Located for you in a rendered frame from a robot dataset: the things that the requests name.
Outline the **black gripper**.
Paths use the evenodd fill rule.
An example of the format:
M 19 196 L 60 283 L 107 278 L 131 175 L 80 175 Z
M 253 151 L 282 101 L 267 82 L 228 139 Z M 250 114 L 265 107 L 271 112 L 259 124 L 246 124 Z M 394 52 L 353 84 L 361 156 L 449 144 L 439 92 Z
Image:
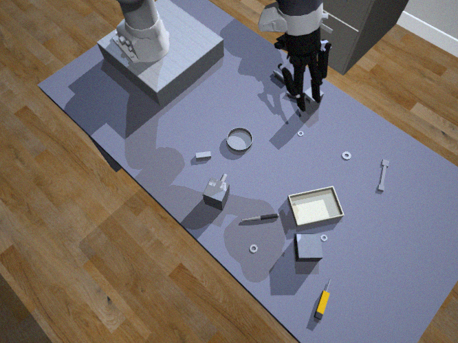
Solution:
M 287 60 L 283 64 L 280 63 L 278 68 L 282 71 L 287 90 L 292 96 L 297 98 L 297 106 L 304 112 L 303 79 L 305 66 L 308 65 L 312 78 L 312 98 L 319 103 L 320 85 L 323 83 L 322 79 L 327 77 L 331 43 L 325 39 L 320 41 L 320 27 L 310 34 L 301 36 L 293 36 L 285 33 L 285 41 L 288 51 Z M 294 67 L 294 80 L 290 72 L 291 64 Z

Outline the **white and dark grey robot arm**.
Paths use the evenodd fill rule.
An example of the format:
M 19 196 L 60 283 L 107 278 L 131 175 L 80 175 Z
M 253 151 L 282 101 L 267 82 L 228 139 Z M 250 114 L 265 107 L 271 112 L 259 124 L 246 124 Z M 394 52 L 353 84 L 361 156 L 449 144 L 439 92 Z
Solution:
M 115 43 L 132 63 L 157 61 L 169 50 L 169 32 L 165 30 L 154 0 L 116 0 L 124 19 L 117 25 Z M 259 19 L 262 32 L 285 32 L 300 36 L 317 30 L 328 13 L 323 0 L 276 0 L 266 5 Z

